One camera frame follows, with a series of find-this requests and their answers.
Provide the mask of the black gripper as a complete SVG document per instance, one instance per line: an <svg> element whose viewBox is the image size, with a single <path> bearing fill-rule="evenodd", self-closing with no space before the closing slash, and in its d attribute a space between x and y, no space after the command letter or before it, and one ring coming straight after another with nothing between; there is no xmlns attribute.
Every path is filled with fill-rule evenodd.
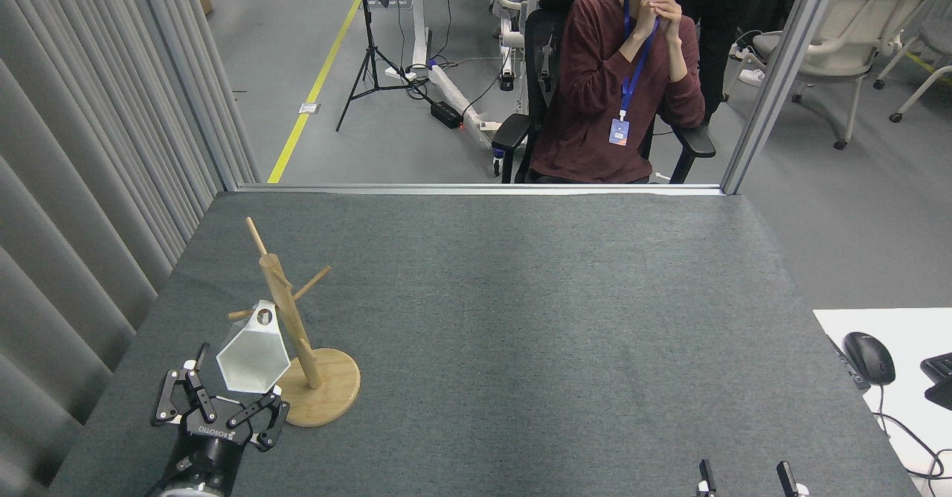
<svg viewBox="0 0 952 497"><path fill-rule="evenodd" d="M158 394L152 426L179 425L184 419L164 470L166 495L231 494L249 440L259 452L271 450L289 413L282 389L272 386L247 408L243 406L227 418L217 416L199 375L208 348L210 344L204 342L197 356L168 371ZM174 402L176 388L184 392L186 408ZM271 412L268 426L252 433L249 422L263 410Z"/></svg>

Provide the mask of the person's right hand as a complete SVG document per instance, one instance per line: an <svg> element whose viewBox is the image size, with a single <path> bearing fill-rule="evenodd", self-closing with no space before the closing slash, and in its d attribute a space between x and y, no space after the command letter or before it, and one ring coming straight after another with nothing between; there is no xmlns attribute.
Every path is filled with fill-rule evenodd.
<svg viewBox="0 0 952 497"><path fill-rule="evenodd" d="M657 16L659 16L656 2L657 0L639 0L638 3L632 2L630 12L635 25L629 39L633 43L642 44L652 35Z"/></svg>

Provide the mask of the person's left hand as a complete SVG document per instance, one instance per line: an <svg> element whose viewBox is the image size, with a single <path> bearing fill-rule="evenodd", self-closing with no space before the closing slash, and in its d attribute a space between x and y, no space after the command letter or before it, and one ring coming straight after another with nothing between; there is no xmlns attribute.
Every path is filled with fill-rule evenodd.
<svg viewBox="0 0 952 497"><path fill-rule="evenodd" d="M657 22L657 35L664 35L669 44L680 44L681 6L675 0L643 0Z"/></svg>

